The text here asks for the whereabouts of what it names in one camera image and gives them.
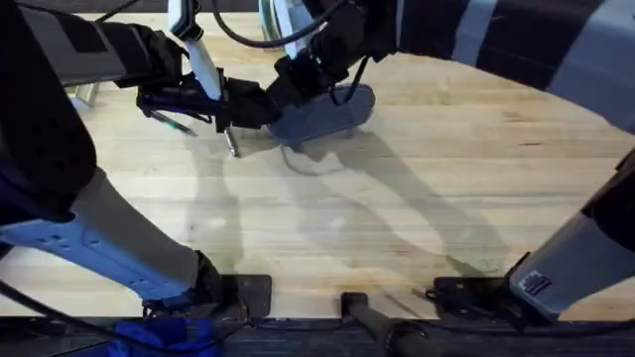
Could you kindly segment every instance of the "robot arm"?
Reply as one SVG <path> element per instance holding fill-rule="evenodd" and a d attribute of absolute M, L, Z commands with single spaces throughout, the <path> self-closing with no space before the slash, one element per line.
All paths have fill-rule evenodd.
<path fill-rule="evenodd" d="M 313 15 L 328 1 L 306 0 Z M 342 7 L 267 89 L 302 105 L 348 77 L 364 57 L 396 52 L 456 60 L 553 93 L 635 133 L 635 3 L 628 0 L 393 0 Z M 440 312 L 547 324 L 576 301 L 635 275 L 629 211 L 632 155 L 542 248 L 505 278 L 438 278 Z"/>
<path fill-rule="evenodd" d="M 233 124 L 255 126 L 253 108 L 242 116 L 235 111 L 258 98 L 259 86 L 216 72 L 223 95 L 210 98 L 205 83 L 181 74 L 181 48 L 140 25 L 95 24 L 13 1 L 2 2 L 0 14 L 11 49 L 0 71 L 12 88 L 0 118 L 0 242 L 74 262 L 134 291 L 153 310 L 204 304 L 205 312 L 227 312 L 244 286 L 258 290 L 246 297 L 258 299 L 255 315 L 266 315 L 271 278 L 221 277 L 200 252 L 172 240 L 115 190 L 63 89 L 114 80 L 139 87 L 142 109 L 204 112 L 216 114 L 217 125 L 236 118 Z"/>

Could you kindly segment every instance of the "cable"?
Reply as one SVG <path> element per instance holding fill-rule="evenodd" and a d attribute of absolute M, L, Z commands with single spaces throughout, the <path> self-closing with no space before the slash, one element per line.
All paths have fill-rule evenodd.
<path fill-rule="evenodd" d="M 335 104 L 336 106 L 341 106 L 348 103 L 350 99 L 353 98 L 353 95 L 355 95 L 355 91 L 357 90 L 357 87 L 359 86 L 359 82 L 361 81 L 361 77 L 362 75 L 364 75 L 364 70 L 366 70 L 366 65 L 368 64 L 368 60 L 370 60 L 370 56 L 366 56 L 365 58 L 363 58 L 361 63 L 359 64 L 359 68 L 357 69 L 357 72 L 355 73 L 355 76 L 353 77 L 353 81 L 350 83 L 350 87 L 348 89 L 348 92 L 346 93 L 346 96 L 344 96 L 343 102 L 339 102 L 339 100 L 335 96 L 335 84 L 330 87 L 330 90 L 328 91 L 328 95 L 330 96 L 330 100 L 333 102 L 333 104 Z"/>
<path fill-rule="evenodd" d="M 9 286 L 7 283 L 5 283 L 4 281 L 0 280 L 0 294 L 2 294 L 3 296 L 27 307 L 30 308 L 31 310 L 37 312 L 37 313 L 41 313 L 42 315 L 45 315 L 47 317 L 56 319 L 58 321 L 67 323 L 67 324 L 71 324 L 74 325 L 76 327 L 82 328 L 84 330 L 93 332 L 93 333 L 97 333 L 100 334 L 104 337 L 108 337 L 111 339 L 116 339 L 128 344 L 132 344 L 153 352 L 159 352 L 159 353 L 167 353 L 167 354 L 174 354 L 174 355 L 184 355 L 184 354 L 193 354 L 193 353 L 198 353 L 201 351 L 204 351 L 212 346 L 215 346 L 217 344 L 219 344 L 220 342 L 222 342 L 224 339 L 226 339 L 227 337 L 231 336 L 232 334 L 238 332 L 239 330 L 243 329 L 245 326 L 248 326 L 249 323 L 248 322 L 244 322 L 241 323 L 240 325 L 238 325 L 237 327 L 231 328 L 230 330 L 228 330 L 227 332 L 221 334 L 220 336 L 216 337 L 215 339 L 213 339 L 211 342 L 207 343 L 204 346 L 195 348 L 195 349 L 183 349 L 183 350 L 177 350 L 177 349 L 171 349 L 171 348 L 165 348 L 165 347 L 159 347 L 159 346 L 154 346 L 145 342 L 141 342 L 138 341 L 132 337 L 123 335 L 121 333 L 117 333 L 117 332 L 113 332 L 110 331 L 104 327 L 101 326 L 97 326 L 94 325 L 92 323 L 88 323 L 85 321 L 82 321 L 78 318 L 69 316 L 61 311 L 58 311 L 54 308 L 48 307 L 45 304 L 33 299 L 32 297 L 28 297 L 22 293 L 20 293 L 19 291 L 17 291 L 16 289 L 14 289 L 13 287 Z"/>
<path fill-rule="evenodd" d="M 335 326 L 328 327 L 306 327 L 306 328 L 296 328 L 296 327 L 278 327 L 278 326 L 267 326 L 265 324 L 258 324 L 251 320 L 251 327 L 254 329 L 261 329 L 266 331 L 286 331 L 286 332 L 335 332 L 345 327 L 351 326 L 354 324 L 355 320 L 343 321 L 340 320 L 338 324 Z"/>
<path fill-rule="evenodd" d="M 552 331 L 552 332 L 514 332 L 514 331 L 483 331 L 464 327 L 450 327 L 438 325 L 426 320 L 418 321 L 427 328 L 443 330 L 456 334 L 480 335 L 490 337 L 518 337 L 518 338 L 579 338 L 595 337 L 613 332 L 626 331 L 635 327 L 635 318 L 617 322 L 608 326 L 591 328 L 583 331 Z"/>
<path fill-rule="evenodd" d="M 349 0 L 338 0 L 333 6 L 328 8 L 323 14 L 319 15 L 317 19 L 315 19 L 312 23 L 310 23 L 305 28 L 291 34 L 290 36 L 284 37 L 282 39 L 273 40 L 273 41 L 254 41 L 247 38 L 244 38 L 235 32 L 233 32 L 225 23 L 225 21 L 220 16 L 220 12 L 218 10 L 218 0 L 210 0 L 211 3 L 211 12 L 214 15 L 214 19 L 218 23 L 220 29 L 229 36 L 232 40 L 251 48 L 256 49 L 274 49 L 286 44 L 290 44 L 295 42 L 305 36 L 310 35 L 313 31 L 317 30 L 323 23 L 325 23 L 340 7 L 346 4 Z"/>
<path fill-rule="evenodd" d="M 21 3 L 21 2 L 17 2 L 17 1 L 16 1 L 16 5 L 18 5 L 19 7 L 23 7 L 25 9 L 31 9 L 31 10 L 35 10 L 35 11 L 42 11 L 42 12 L 46 12 L 46 13 L 49 13 L 49 14 L 55 15 L 55 16 L 77 18 L 76 16 L 74 16 L 72 14 L 67 14 L 67 13 L 64 13 L 64 12 L 58 11 L 58 10 L 43 8 L 43 7 L 37 6 L 37 5 L 25 4 L 25 3 Z"/>
<path fill-rule="evenodd" d="M 117 15 L 118 13 L 126 10 L 127 8 L 131 7 L 132 5 L 138 3 L 141 0 L 128 0 L 125 3 L 117 6 L 116 8 L 108 11 L 107 13 L 105 13 L 104 15 L 100 16 L 97 20 L 95 20 L 96 23 L 102 23 L 108 19 L 110 19 L 111 17 Z"/>

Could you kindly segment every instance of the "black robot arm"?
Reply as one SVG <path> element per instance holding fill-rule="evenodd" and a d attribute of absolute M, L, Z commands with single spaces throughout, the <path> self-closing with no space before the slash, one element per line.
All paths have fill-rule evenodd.
<path fill-rule="evenodd" d="M 306 0 L 313 15 L 332 1 Z M 302 105 L 348 68 L 394 53 L 455 60 L 546 91 L 635 133 L 635 2 L 575 0 L 357 0 L 344 5 L 294 59 L 276 63 L 267 89 Z M 629 217 L 635 161 L 538 251 L 497 279 L 439 278 L 441 313 L 551 323 L 576 301 L 635 275 Z"/>

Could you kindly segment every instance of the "sticker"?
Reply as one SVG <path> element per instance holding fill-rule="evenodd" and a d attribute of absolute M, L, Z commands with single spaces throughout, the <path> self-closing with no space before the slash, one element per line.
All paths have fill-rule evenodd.
<path fill-rule="evenodd" d="M 530 297 L 535 297 L 551 284 L 552 281 L 549 278 L 538 273 L 538 271 L 532 271 L 520 281 L 518 286 Z"/>

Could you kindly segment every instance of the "wooden surface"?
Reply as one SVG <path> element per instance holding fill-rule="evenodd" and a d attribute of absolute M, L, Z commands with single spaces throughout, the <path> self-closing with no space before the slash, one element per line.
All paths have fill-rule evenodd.
<path fill-rule="evenodd" d="M 257 16 L 232 15 L 260 36 Z M 165 27 L 162 15 L 117 20 Z M 247 49 L 199 16 L 227 75 L 273 80 L 279 54 Z M 368 66 L 377 106 L 349 136 L 301 154 L 266 131 L 235 131 L 240 160 L 211 126 L 180 117 L 187 138 L 146 119 L 135 90 L 104 84 L 82 113 L 117 189 L 224 273 L 274 278 L 274 316 L 337 316 L 341 292 L 364 291 L 393 316 L 434 316 L 412 294 L 437 276 L 502 276 L 538 248 L 613 173 L 634 144 L 555 97 L 451 62 L 394 56 Z M 136 296 L 56 257 L 16 249 L 0 278 L 77 315 L 138 315 Z M 589 297 L 571 319 L 635 315 L 635 285 Z M 0 301 L 1 314 L 29 314 Z"/>

